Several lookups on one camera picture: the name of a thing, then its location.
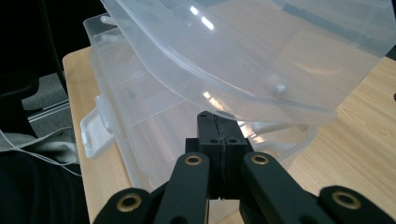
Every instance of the black fabric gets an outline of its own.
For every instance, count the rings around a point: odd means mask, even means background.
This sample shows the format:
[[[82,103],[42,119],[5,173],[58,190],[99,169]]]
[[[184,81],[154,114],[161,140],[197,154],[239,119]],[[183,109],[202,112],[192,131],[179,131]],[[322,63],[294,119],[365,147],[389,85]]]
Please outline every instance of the black fabric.
[[[0,6],[0,76],[15,69],[35,70],[40,76],[56,72],[39,1],[5,1]],[[100,0],[45,0],[45,4],[62,65],[66,54],[90,45],[83,21],[106,11]]]
[[[20,101],[38,91],[38,75],[34,71],[15,70],[0,76],[0,103]]]
[[[81,177],[21,152],[0,153],[0,197],[2,224],[89,223]]]
[[[24,133],[37,137],[21,101],[0,102],[0,129],[5,133]]]

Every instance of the stacked plastic containers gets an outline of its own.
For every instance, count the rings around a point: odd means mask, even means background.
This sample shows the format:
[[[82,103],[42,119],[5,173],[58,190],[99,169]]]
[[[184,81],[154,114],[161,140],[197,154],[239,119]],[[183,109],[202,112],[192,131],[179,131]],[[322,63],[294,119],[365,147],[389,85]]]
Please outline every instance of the stacked plastic containers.
[[[84,22],[101,95],[82,137],[89,157],[115,138],[148,191],[204,110],[238,120],[287,167],[396,44],[390,0],[102,2],[108,14]]]

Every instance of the white cable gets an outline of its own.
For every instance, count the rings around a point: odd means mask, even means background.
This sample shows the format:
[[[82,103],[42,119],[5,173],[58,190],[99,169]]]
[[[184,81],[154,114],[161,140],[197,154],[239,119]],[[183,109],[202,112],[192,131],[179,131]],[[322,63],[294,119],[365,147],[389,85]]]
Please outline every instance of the white cable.
[[[36,158],[38,158],[38,159],[40,159],[42,161],[48,162],[50,164],[61,166],[62,168],[64,168],[67,172],[69,172],[72,175],[81,176],[81,175],[69,170],[67,167],[65,167],[66,165],[72,164],[73,162],[77,161],[78,159],[75,159],[74,161],[70,161],[70,162],[67,162],[67,163],[59,163],[59,162],[57,162],[55,160],[52,160],[52,159],[50,159],[48,157],[45,157],[43,155],[40,155],[40,154],[37,154],[37,153],[34,153],[34,152],[28,152],[28,151],[25,151],[23,149],[20,149],[20,148],[16,147],[14,144],[12,144],[8,140],[8,138],[6,137],[6,135],[3,133],[3,131],[1,129],[0,129],[0,134],[11,145],[11,147],[0,147],[0,151],[11,151],[12,150],[12,151],[19,151],[19,152],[22,152],[22,153],[26,153],[26,154],[28,154],[30,156],[36,157]]]

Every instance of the floor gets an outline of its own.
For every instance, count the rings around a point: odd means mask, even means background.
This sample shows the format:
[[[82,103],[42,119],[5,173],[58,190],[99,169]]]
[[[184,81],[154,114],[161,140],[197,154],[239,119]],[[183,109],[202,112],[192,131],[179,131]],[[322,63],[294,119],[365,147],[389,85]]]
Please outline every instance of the floor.
[[[30,116],[31,125],[37,136],[45,136],[63,127],[72,127],[72,115],[70,106],[68,105],[67,95],[57,75],[50,74],[41,77],[39,81],[38,92],[22,100],[25,110],[46,108],[46,113],[41,112],[39,116]]]

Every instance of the black chair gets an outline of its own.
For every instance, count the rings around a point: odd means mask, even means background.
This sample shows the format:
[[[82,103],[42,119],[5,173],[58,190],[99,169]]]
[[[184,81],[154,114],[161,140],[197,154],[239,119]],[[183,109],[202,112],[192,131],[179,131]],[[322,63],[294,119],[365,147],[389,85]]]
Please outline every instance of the black chair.
[[[0,129],[36,136],[21,100],[56,73],[67,93],[61,59],[90,45],[83,21],[106,12],[99,0],[6,1],[0,7]]]

